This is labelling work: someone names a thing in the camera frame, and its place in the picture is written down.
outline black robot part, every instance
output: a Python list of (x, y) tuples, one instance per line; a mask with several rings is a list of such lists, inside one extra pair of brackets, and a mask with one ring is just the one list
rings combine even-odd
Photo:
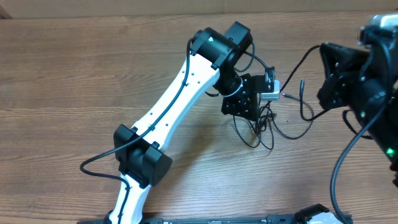
[(250, 29), (235, 22), (224, 35), (212, 28), (199, 30), (193, 38), (191, 53), (200, 54), (212, 62), (213, 69), (220, 69), (220, 79), (214, 87), (223, 96), (228, 96), (241, 85), (234, 66), (252, 42)]
[(224, 35), (212, 28), (199, 30), (191, 46), (191, 54), (200, 54), (212, 62), (213, 69), (220, 70), (220, 78), (214, 84), (223, 96), (221, 112), (258, 120), (258, 93), (274, 92), (275, 68), (266, 68), (265, 75), (239, 76), (234, 66), (252, 44), (250, 29), (235, 22)]
[[(386, 66), (387, 60), (398, 61), (397, 34), (368, 26), (362, 30), (360, 41), (370, 48), (369, 52), (329, 43), (321, 45), (326, 80), (318, 99), (325, 110), (349, 106), (359, 123), (365, 126), (386, 104), (390, 94), (387, 109), (368, 132), (391, 161), (391, 170), (397, 172), (398, 91), (392, 86), (398, 77), (398, 63), (392, 63), (392, 77)], [(387, 47), (390, 58), (386, 58), (381, 43)]]
[[(113, 134), (114, 146), (123, 146), (138, 138), (136, 131), (135, 127), (129, 129), (121, 124)], [(158, 148), (159, 144), (156, 142), (149, 144), (140, 139), (135, 144), (116, 152), (116, 159), (120, 162), (119, 171), (139, 182), (142, 189), (149, 184), (157, 185), (173, 162)]]

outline tangled wires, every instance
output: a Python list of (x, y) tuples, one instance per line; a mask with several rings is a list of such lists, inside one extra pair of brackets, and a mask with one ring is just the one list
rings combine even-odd
[[(256, 59), (259, 63), (261, 63), (261, 65), (262, 65), (265, 69), (267, 68), (267, 65), (264, 63), (264, 61), (262, 61), (259, 57), (257, 57), (257, 56), (254, 55), (254, 53), (255, 53), (255, 46), (254, 46), (254, 43), (252, 43), (252, 48), (253, 48), (253, 52), (252, 52), (252, 53), (245, 52), (246, 55), (251, 56), (251, 60), (250, 60), (250, 62), (249, 62), (249, 65), (248, 65), (245, 69), (243, 69), (243, 70), (238, 70), (237, 68), (235, 68), (235, 70), (236, 70), (237, 72), (244, 72), (244, 71), (246, 71), (246, 70), (251, 66), (251, 64), (252, 64), (252, 62), (253, 62), (254, 59)], [(316, 45), (316, 46), (310, 48), (310, 49), (307, 51), (307, 53), (303, 56), (303, 58), (301, 59), (301, 61), (300, 61), (300, 62), (297, 64), (297, 66), (293, 69), (292, 73), (289, 75), (288, 79), (286, 80), (285, 84), (284, 84), (283, 87), (280, 89), (280, 91), (282, 91), (282, 90), (286, 87), (286, 85), (288, 84), (288, 82), (289, 82), (290, 79), (292, 78), (293, 74), (297, 71), (297, 69), (299, 68), (299, 66), (301, 66), (301, 64), (302, 64), (303, 61), (307, 58), (307, 56), (309, 55), (309, 53), (310, 53), (311, 51), (313, 51), (314, 49), (316, 49), (316, 48), (319, 48), (319, 45)], [(218, 95), (211, 94), (211, 93), (208, 93), (208, 95), (209, 95), (209, 96), (218, 96)], [(288, 98), (288, 99), (291, 99), (291, 100), (295, 100), (295, 101), (300, 102), (300, 98), (294, 97), (294, 96), (292, 96), (292, 95), (283, 93), (282, 96), (283, 96), (283, 97), (286, 97), (286, 98)], [(237, 127), (237, 125), (236, 125), (235, 116), (233, 116), (234, 127), (235, 127), (235, 130), (236, 130), (236, 133), (238, 134), (238, 136), (239, 136), (239, 138), (242, 140), (242, 142), (245, 143), (245, 145), (247, 145), (247, 146), (249, 146), (249, 147), (251, 147), (251, 148), (256, 148), (256, 147), (260, 146), (260, 144), (261, 144), (261, 145), (263, 145), (266, 149), (268, 149), (268, 150), (270, 150), (270, 151), (273, 150), (274, 145), (275, 145), (275, 140), (274, 140), (274, 132), (273, 132), (273, 130), (272, 130), (272, 125), (271, 125), (271, 123), (274, 125), (276, 131), (277, 131), (280, 135), (282, 135), (284, 138), (289, 139), (289, 140), (296, 140), (296, 139), (299, 139), (299, 138), (303, 137), (303, 136), (308, 132), (308, 130), (311, 128), (314, 119), (311, 119), (311, 120), (309, 121), (310, 124), (308, 125), (307, 129), (306, 129), (302, 134), (300, 134), (300, 135), (298, 135), (298, 136), (294, 136), (294, 137), (285, 134), (285, 133), (278, 127), (278, 125), (277, 125), (276, 122), (275, 122), (276, 113), (273, 113), (272, 110), (271, 110), (271, 101), (268, 101), (264, 106), (261, 106), (261, 97), (259, 96), (258, 98), (259, 98), (259, 99), (258, 99), (258, 112), (257, 112), (257, 114), (258, 114), (258, 119), (257, 119), (254, 123), (252, 123), (252, 122), (251, 122), (250, 120), (248, 120), (248, 119), (246, 120), (246, 121), (249, 123), (249, 125), (250, 125), (252, 131), (254, 132), (254, 134), (256, 135), (256, 137), (258, 138), (258, 142), (257, 142), (256, 144), (250, 145), (246, 140), (244, 140), (244, 138), (242, 137), (242, 135), (241, 135), (241, 133), (239, 132), (238, 127)], [(313, 108), (312, 108), (308, 103), (306, 103), (306, 102), (304, 102), (304, 101), (302, 101), (302, 104), (305, 105), (305, 106), (311, 111), (312, 118), (314, 118), (315, 113), (314, 113)], [(263, 140), (261, 139), (262, 133), (266, 132), (267, 129), (269, 129), (269, 131), (270, 131), (270, 133), (271, 133), (271, 141), (272, 141), (271, 146), (267, 146), (267, 145), (263, 142)]]

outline black mechanical assembly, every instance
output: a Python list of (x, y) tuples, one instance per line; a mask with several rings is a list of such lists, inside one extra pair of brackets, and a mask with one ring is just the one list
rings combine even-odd
[(224, 96), (221, 112), (257, 121), (257, 94), (274, 92), (275, 68), (267, 68), (264, 75), (253, 77), (236, 73), (236, 62), (252, 42), (250, 29), (235, 22), (224, 35), (212, 28), (199, 30), (193, 38), (191, 54), (200, 54), (213, 63), (213, 69), (220, 70), (220, 79), (214, 88)]

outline wooden table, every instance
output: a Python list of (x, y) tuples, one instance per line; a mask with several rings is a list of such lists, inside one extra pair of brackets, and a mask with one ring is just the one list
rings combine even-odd
[[(0, 21), (0, 223), (92, 220), (114, 208), (120, 183), (79, 171), (109, 150), (113, 132), (148, 111), (182, 66), (185, 44), (208, 26), (224, 32), (234, 21), (252, 30), (256, 53), (283, 83), (307, 49), (321, 42), (355, 46), (370, 14), (296, 12), (207, 16), (98, 17)], [(239, 67), (249, 59), (244, 57)], [(262, 68), (250, 69), (260, 75)], [(316, 94), (323, 65), (312, 53), (285, 89), (320, 112)], [(275, 134), (275, 149), (246, 147), (221, 98), (203, 96), (177, 129), (167, 151), (174, 163), (151, 190), (145, 212), (163, 218), (261, 217), (322, 203), (331, 208), (332, 168), (353, 137), (333, 110), (296, 141)], [(277, 124), (296, 135), (307, 123), (299, 104), (272, 104)], [(254, 137), (243, 120), (238, 127)], [(264, 137), (270, 141), (270, 134)], [(397, 189), (387, 158), (360, 140), (338, 176), (342, 211), (356, 223), (397, 223)], [(118, 175), (113, 156), (88, 166)]]

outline black cable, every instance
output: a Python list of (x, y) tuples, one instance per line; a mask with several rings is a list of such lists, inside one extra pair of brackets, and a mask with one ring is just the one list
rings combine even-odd
[(311, 51), (313, 51), (314, 49), (319, 48), (320, 45), (315, 45), (311, 48), (309, 48), (309, 50), (304, 54), (303, 58), (301, 58), (300, 62), (296, 65), (296, 67), (293, 69), (292, 73), (289, 75), (289, 77), (286, 79), (285, 84), (282, 86), (282, 88), (280, 89), (280, 91), (282, 92), (286, 85), (288, 84), (288, 82), (290, 81), (290, 79), (292, 78), (292, 76), (294, 75), (294, 73), (297, 71), (297, 69), (299, 68), (299, 66), (301, 66), (301, 64), (303, 64), (304, 60), (308, 57), (308, 55), (311, 53)]
[(365, 61), (365, 63), (361, 66), (361, 69), (359, 70), (359, 81), (365, 76), (366, 70), (369, 68), (370, 64), (373, 61), (373, 55), (374, 55), (374, 50), (372, 50), (369, 54), (368, 59)]
[[(256, 47), (254, 46), (254, 42), (251, 42), (251, 46), (252, 46), (252, 48), (253, 48), (252, 55), (255, 55), (255, 54), (256, 54)], [(250, 68), (251, 64), (253, 63), (253, 60), (254, 60), (254, 57), (252, 56), (251, 59), (250, 59), (249, 64), (246, 66), (246, 68), (244, 68), (244, 69), (242, 69), (242, 70), (239, 70), (239, 69), (237, 69), (237, 68), (234, 68), (235, 71), (237, 71), (237, 72), (245, 72), (247, 69)]]
[(245, 143), (245, 145), (247, 145), (247, 146), (249, 146), (249, 147), (251, 147), (251, 148), (257, 148), (257, 147), (260, 145), (260, 141), (259, 141), (255, 146), (252, 146), (252, 145), (250, 145), (249, 143), (247, 143), (247, 142), (243, 139), (241, 133), (238, 131), (238, 127), (236, 126), (235, 115), (232, 115), (232, 117), (233, 117), (233, 119), (234, 119), (234, 126), (235, 126), (236, 134), (238, 134), (238, 136), (239, 136), (239, 138), (241, 138), (242, 142)]
[(84, 168), (84, 166), (87, 165), (87, 164), (89, 164), (89, 163), (91, 163), (91, 162), (93, 162), (93, 161), (95, 161), (95, 160), (97, 160), (97, 159), (101, 159), (101, 158), (103, 158), (103, 157), (105, 157), (105, 156), (108, 156), (108, 155), (110, 155), (110, 154), (113, 154), (113, 153), (115, 153), (115, 152), (118, 152), (118, 151), (121, 150), (121, 149), (124, 149), (124, 148), (126, 148), (126, 147), (129, 147), (129, 146), (133, 145), (134, 143), (138, 142), (138, 140), (142, 139), (142, 138), (143, 138), (146, 134), (148, 134), (150, 131), (153, 131), (153, 130), (155, 129), (156, 124), (165, 116), (165, 114), (166, 114), (166, 113), (169, 111), (169, 109), (173, 106), (173, 104), (175, 103), (175, 101), (177, 100), (177, 98), (180, 96), (180, 94), (181, 94), (183, 88), (185, 87), (185, 85), (186, 85), (186, 83), (187, 83), (188, 74), (189, 74), (189, 68), (190, 68), (190, 46), (191, 46), (191, 43), (192, 43), (192, 39), (189, 39), (189, 40), (188, 40), (188, 43), (187, 43), (187, 62), (186, 62), (187, 68), (185, 69), (185, 76), (184, 76), (184, 79), (183, 79), (183, 81), (182, 81), (182, 83), (181, 83), (181, 87), (180, 87), (180, 89), (178, 90), (177, 94), (176, 94), (176, 95), (174, 96), (174, 98), (172, 99), (172, 101), (171, 101), (171, 102), (169, 103), (169, 105), (166, 107), (166, 109), (164, 109), (164, 111), (162, 112), (162, 114), (160, 114), (160, 116), (153, 122), (153, 124), (151, 124), (151, 126), (149, 126), (149, 128), (148, 128), (146, 131), (144, 131), (144, 133), (142, 133), (142, 134), (141, 134), (138, 138), (136, 138), (135, 140), (133, 140), (133, 141), (131, 141), (131, 142), (129, 142), (129, 143), (123, 145), (123, 146), (117, 147), (117, 148), (115, 148), (115, 149), (112, 149), (112, 150), (109, 150), (109, 151), (107, 151), (107, 152), (101, 153), (101, 154), (99, 154), (99, 155), (97, 155), (97, 156), (94, 156), (94, 157), (92, 157), (92, 158), (90, 158), (90, 159), (87, 159), (86, 161), (84, 161), (84, 162), (82, 162), (82, 163), (80, 164), (80, 170), (81, 170), (83, 173), (85, 173), (85, 174), (92, 175), (92, 176), (95, 176), (95, 177), (105, 177), (105, 178), (109, 178), (109, 179), (120, 180), (121, 182), (123, 182), (124, 184), (126, 184), (126, 195), (125, 195), (124, 200), (123, 200), (123, 203), (122, 203), (122, 205), (121, 205), (121, 207), (120, 207), (120, 212), (119, 212), (119, 215), (118, 215), (118, 224), (120, 224), (120, 222), (121, 222), (121, 217), (122, 217), (122, 215), (123, 215), (123, 209), (124, 209), (124, 206), (125, 206), (125, 204), (126, 204), (126, 202), (127, 202), (127, 198), (128, 198), (128, 196), (129, 196), (129, 192), (130, 192), (130, 185), (129, 185), (129, 182), (126, 181), (125, 179), (123, 179), (123, 178), (121, 178), (121, 177), (118, 177), (118, 176), (115, 176), (115, 175), (100, 174), (100, 173), (88, 171), (88, 170), (86, 170), (86, 169)]
[(220, 95), (220, 93), (208, 93), (207, 91), (205, 93), (206, 93), (206, 95), (208, 95), (210, 97), (217, 97)]
[(299, 95), (300, 95), (300, 116), (304, 121), (313, 121), (329, 111), (329, 110), (323, 110), (321, 113), (318, 113), (317, 115), (312, 116), (312, 118), (310, 118), (310, 119), (305, 118), (304, 112), (303, 112), (303, 94), (304, 94), (304, 80), (301, 80), (300, 93), (299, 93)]
[(335, 209), (335, 212), (338, 215), (338, 218), (341, 222), (344, 224), (350, 224), (344, 217), (343, 213), (340, 211), (337, 205), (336, 201), (336, 179), (337, 179), (337, 174), (340, 169), (341, 164), (344, 161), (344, 158), (347, 156), (351, 148), (355, 145), (355, 143), (358, 141), (359, 138), (372, 126), (372, 124), (379, 119), (380, 115), (384, 112), (384, 109), (386, 109), (386, 105), (383, 105), (381, 109), (377, 112), (377, 114), (370, 120), (368, 124), (365, 125), (363, 129), (359, 131), (359, 133), (349, 142), (347, 147), (344, 149), (344, 151), (341, 153), (340, 157), (337, 160), (337, 163), (335, 165), (335, 168), (333, 169), (333, 173), (331, 175), (331, 181), (330, 181), (330, 199), (331, 203), (333, 205), (333, 208)]
[[(314, 49), (316, 49), (316, 48), (319, 48), (319, 45), (316, 45), (316, 46), (314, 46), (314, 47), (311, 47), (311, 48), (305, 53), (305, 55), (303, 56), (303, 58), (301, 59), (301, 61), (297, 64), (297, 66), (294, 68), (294, 70), (292, 71), (292, 73), (289, 75), (289, 77), (288, 77), (288, 79), (286, 80), (286, 82), (285, 82), (285, 84), (283, 85), (283, 87), (280, 89), (281, 91), (286, 87), (286, 85), (288, 84), (288, 82), (290, 81), (290, 79), (292, 78), (292, 76), (294, 75), (294, 73), (297, 71), (297, 69), (299, 68), (299, 66), (301, 66), (301, 64), (302, 64), (303, 61), (307, 58), (307, 56), (309, 55), (309, 53), (310, 53), (311, 51), (313, 51)], [(245, 54), (248, 55), (248, 56), (251, 56), (251, 57), (254, 58), (254, 59), (256, 59), (258, 62), (261, 63), (261, 65), (262, 65), (264, 68), (267, 68), (267, 65), (266, 65), (266, 64), (264, 63), (264, 61), (262, 61), (259, 57), (255, 56), (255, 55), (253, 55), (253, 54), (250, 54), (249, 52), (245, 52)], [(296, 97), (294, 97), (294, 96), (292, 96), (292, 95), (283, 94), (283, 96), (284, 96), (284, 97), (287, 97), (287, 98), (290, 98), (290, 99), (293, 99), (293, 100), (300, 101), (299, 98), (296, 98)], [(259, 102), (258, 102), (258, 105), (259, 105), (259, 106), (260, 106), (260, 104), (261, 104), (261, 98), (259, 98)], [(310, 109), (310, 111), (311, 111), (311, 113), (312, 113), (312, 118), (309, 120), (309, 121), (310, 121), (310, 124), (308, 125), (308, 128), (307, 128), (301, 135), (299, 135), (299, 136), (297, 136), (297, 137), (290, 137), (290, 136), (286, 135), (286, 134), (283, 133), (283, 131), (281, 131), (281, 130), (279, 129), (279, 127), (276, 125), (275, 119), (274, 119), (274, 118), (275, 118), (275, 114), (274, 114), (274, 113), (272, 112), (272, 110), (271, 110), (271, 101), (268, 101), (268, 103), (267, 103), (266, 105), (264, 105), (264, 106), (262, 106), (262, 107), (259, 108), (259, 112), (258, 112), (258, 114), (259, 114), (259, 119), (255, 122), (255, 125), (254, 125), (254, 126), (253, 126), (253, 124), (252, 124), (249, 120), (247, 120), (247, 122), (250, 124), (250, 126), (251, 126), (253, 132), (256, 134), (256, 136), (257, 136), (258, 139), (259, 139), (259, 142), (258, 142), (256, 145), (252, 146), (252, 145), (248, 144), (248, 143), (243, 139), (242, 135), (240, 134), (239, 130), (237, 129), (236, 120), (235, 120), (235, 117), (234, 117), (234, 126), (235, 126), (235, 130), (236, 130), (236, 132), (237, 132), (239, 138), (241, 138), (242, 142), (245, 143), (247, 146), (249, 146), (249, 147), (251, 147), (251, 148), (255, 148), (255, 147), (258, 147), (260, 144), (262, 144), (266, 149), (272, 150), (272, 149), (274, 148), (274, 133), (272, 132), (272, 127), (271, 127), (271, 121), (270, 121), (270, 119), (272, 120), (272, 123), (274, 124), (276, 130), (277, 130), (284, 138), (287, 138), (287, 139), (290, 139), (290, 140), (296, 140), (296, 139), (299, 139), (299, 138), (303, 137), (303, 136), (309, 131), (309, 129), (311, 128), (311, 126), (312, 126), (312, 124), (313, 124), (313, 120), (314, 120), (314, 119), (316, 119), (317, 117), (321, 116), (323, 113), (326, 113), (326, 111), (324, 111), (324, 112), (318, 114), (317, 116), (315, 116), (314, 111), (313, 111), (313, 108), (312, 108), (308, 103), (306, 103), (306, 102), (304, 102), (303, 100), (301, 100), (301, 104), (300, 104), (301, 107), (302, 107), (303, 104), (306, 105), (306, 106)], [(267, 109), (267, 114), (266, 114), (266, 115), (262, 115), (262, 113), (264, 112), (265, 109)], [(267, 146), (263, 143), (263, 141), (261, 140), (261, 133), (266, 131), (266, 129), (267, 129), (267, 122), (268, 122), (268, 124), (269, 124), (270, 132), (271, 132), (271, 135), (272, 135), (272, 147), (267, 147)]]
[[(358, 134), (358, 132), (355, 131), (354, 127), (352, 127), (352, 125), (349, 123), (348, 118), (347, 118), (347, 114), (348, 112), (350, 112), (351, 110), (344, 110), (343, 111), (343, 121), (344, 123), (347, 125), (347, 127), (354, 133), (354, 134)], [(361, 138), (364, 139), (368, 139), (368, 140), (373, 140), (373, 138), (371, 136), (361, 136)]]
[(261, 65), (262, 65), (264, 68), (268, 68), (268, 66), (266, 65), (266, 63), (265, 63), (263, 60), (261, 60), (261, 58), (257, 57), (257, 55), (254, 55), (254, 54), (252, 54), (252, 53), (250, 53), (250, 52), (243, 52), (243, 53), (246, 54), (246, 55), (248, 55), (248, 56), (254, 57), (254, 59), (256, 59), (258, 62), (260, 62)]
[[(292, 100), (300, 101), (300, 99), (298, 99), (297, 97), (294, 97), (294, 96), (289, 95), (289, 94), (283, 93), (282, 96), (284, 96), (284, 97), (286, 97), (286, 98), (289, 98), (289, 99), (292, 99)], [(306, 103), (306, 102), (304, 102), (304, 101), (303, 101), (303, 104), (309, 108), (309, 110), (311, 111), (312, 117), (314, 117), (314, 116), (315, 116), (315, 113), (314, 113), (314, 111), (313, 111), (313, 108), (312, 108), (308, 103)], [(275, 123), (275, 119), (274, 119), (274, 118), (272, 118), (272, 122), (274, 123), (274, 126), (275, 126), (276, 130), (279, 132), (279, 134), (282, 135), (284, 138), (289, 139), (289, 140), (296, 140), (296, 139), (299, 139), (299, 138), (303, 137), (303, 136), (310, 130), (310, 128), (311, 128), (311, 126), (312, 126), (312, 124), (313, 124), (313, 120), (312, 120), (312, 121), (310, 122), (310, 125), (308, 125), (308, 127), (306, 128), (306, 130), (305, 130), (301, 135), (299, 135), (299, 136), (297, 136), (297, 137), (290, 137), (290, 136), (288, 136), (287, 134), (283, 133), (283, 132), (278, 128), (278, 126), (277, 126), (276, 123)]]

